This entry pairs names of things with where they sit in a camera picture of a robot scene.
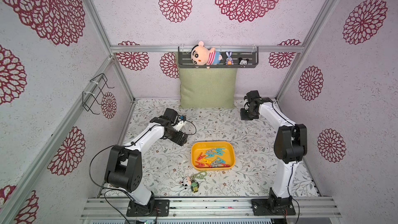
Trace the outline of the teal clothespin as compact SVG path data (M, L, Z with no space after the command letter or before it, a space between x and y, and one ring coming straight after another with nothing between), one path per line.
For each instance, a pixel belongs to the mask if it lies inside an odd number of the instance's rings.
M219 156L223 156L223 155L225 154L225 151L224 151L224 150L225 150L224 148L214 148L214 149L212 150L212 152L213 152L214 154L219 155Z
M207 155L206 158L209 159L209 158L215 157L218 153L217 152L214 153L213 151L208 150L205 152L205 154Z

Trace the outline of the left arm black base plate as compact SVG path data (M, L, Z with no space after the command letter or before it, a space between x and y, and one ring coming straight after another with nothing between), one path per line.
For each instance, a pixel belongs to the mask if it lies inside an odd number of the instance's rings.
M167 217L170 210L169 200L150 200L147 205L131 201L127 208L127 217Z

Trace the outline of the yellow plastic storage box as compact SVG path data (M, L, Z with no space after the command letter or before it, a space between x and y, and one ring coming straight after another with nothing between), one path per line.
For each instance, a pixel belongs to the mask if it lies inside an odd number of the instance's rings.
M191 148L191 163L198 171L224 171L236 164L235 152L226 141L197 142Z

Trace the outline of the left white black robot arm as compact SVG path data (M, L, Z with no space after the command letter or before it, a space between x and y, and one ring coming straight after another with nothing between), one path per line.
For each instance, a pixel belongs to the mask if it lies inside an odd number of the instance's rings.
M188 134L181 131L187 123L186 116L167 108L160 117L150 120L146 129L123 146L110 150L104 181L122 190L139 207L154 208L154 193L142 182L142 156L160 139L183 146Z

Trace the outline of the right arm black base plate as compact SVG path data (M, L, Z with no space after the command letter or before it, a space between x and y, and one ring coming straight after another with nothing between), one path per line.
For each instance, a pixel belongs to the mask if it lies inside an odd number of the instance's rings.
M255 216L295 216L296 211L291 198L252 199L252 210Z

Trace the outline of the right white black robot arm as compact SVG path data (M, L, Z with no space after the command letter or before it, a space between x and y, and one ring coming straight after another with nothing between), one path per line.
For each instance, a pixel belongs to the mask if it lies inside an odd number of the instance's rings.
M275 100L261 97L257 90L249 91L244 100L244 107L240 109L241 120L255 120L263 116L277 129L274 142L274 153L278 159L277 173L266 206L273 212L291 207L294 174L307 154L307 127L289 119Z

